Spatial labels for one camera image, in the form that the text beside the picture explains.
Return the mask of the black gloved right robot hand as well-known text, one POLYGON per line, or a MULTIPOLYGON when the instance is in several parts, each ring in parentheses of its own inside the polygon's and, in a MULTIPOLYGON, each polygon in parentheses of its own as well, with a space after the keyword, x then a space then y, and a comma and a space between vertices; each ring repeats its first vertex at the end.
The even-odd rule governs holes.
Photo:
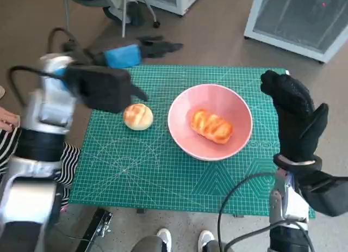
POLYGON ((272 98, 278 115, 279 154, 296 163, 315 160, 328 122, 328 104, 316 108, 309 90, 287 74, 267 70, 260 78, 260 89, 272 98))

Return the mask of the person's hand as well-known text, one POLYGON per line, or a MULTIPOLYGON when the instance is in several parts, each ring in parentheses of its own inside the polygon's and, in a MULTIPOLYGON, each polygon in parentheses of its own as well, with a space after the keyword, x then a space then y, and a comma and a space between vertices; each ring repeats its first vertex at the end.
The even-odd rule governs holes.
POLYGON ((20 118, 18 115, 7 111, 0 107, 0 129, 6 132, 12 132, 20 124, 20 118))

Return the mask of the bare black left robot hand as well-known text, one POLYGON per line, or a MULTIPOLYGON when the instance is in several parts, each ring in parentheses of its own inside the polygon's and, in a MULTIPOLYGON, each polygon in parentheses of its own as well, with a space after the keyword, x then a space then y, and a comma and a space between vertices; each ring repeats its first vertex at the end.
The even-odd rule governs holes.
POLYGON ((138 37, 137 41, 103 52, 92 53, 88 49, 84 49, 83 52, 94 65, 126 69, 141 64, 144 59, 163 58, 169 53, 181 50, 184 46, 182 43, 166 41, 163 36, 142 36, 138 37))

